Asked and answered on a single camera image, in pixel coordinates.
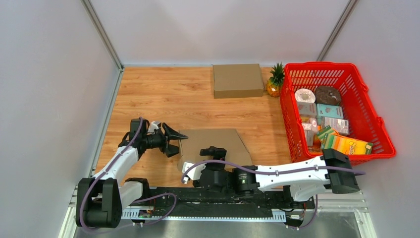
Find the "brown cardboard box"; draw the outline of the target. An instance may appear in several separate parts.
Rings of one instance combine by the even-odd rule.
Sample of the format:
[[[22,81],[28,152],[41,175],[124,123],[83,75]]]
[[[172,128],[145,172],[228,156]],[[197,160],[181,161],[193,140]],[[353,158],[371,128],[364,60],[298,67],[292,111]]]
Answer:
[[[264,84],[261,67],[252,64],[215,64],[213,97],[215,99],[261,97]]]

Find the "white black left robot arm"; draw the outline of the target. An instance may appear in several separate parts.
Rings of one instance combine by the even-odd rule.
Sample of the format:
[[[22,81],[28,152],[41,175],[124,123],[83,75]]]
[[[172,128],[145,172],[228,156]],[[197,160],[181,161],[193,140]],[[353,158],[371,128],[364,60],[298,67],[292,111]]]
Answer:
[[[99,228],[116,228],[128,206],[147,205],[158,196],[151,196],[147,179],[122,179],[149,149],[159,149],[170,158],[179,153],[172,140],[188,136],[177,132],[164,122],[148,121],[142,117],[130,121],[130,129],[123,136],[115,155],[99,172],[82,178],[77,187],[76,225],[94,231]]]

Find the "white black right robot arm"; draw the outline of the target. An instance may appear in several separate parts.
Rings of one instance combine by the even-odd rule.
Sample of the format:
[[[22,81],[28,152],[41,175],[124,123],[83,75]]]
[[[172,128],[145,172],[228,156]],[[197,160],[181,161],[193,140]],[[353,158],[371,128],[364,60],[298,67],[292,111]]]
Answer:
[[[335,149],[324,149],[320,156],[277,166],[238,164],[220,159],[184,163],[182,182],[193,181],[195,187],[236,196],[250,197],[283,187],[283,203],[294,208],[326,190],[334,194],[360,191],[350,159]]]

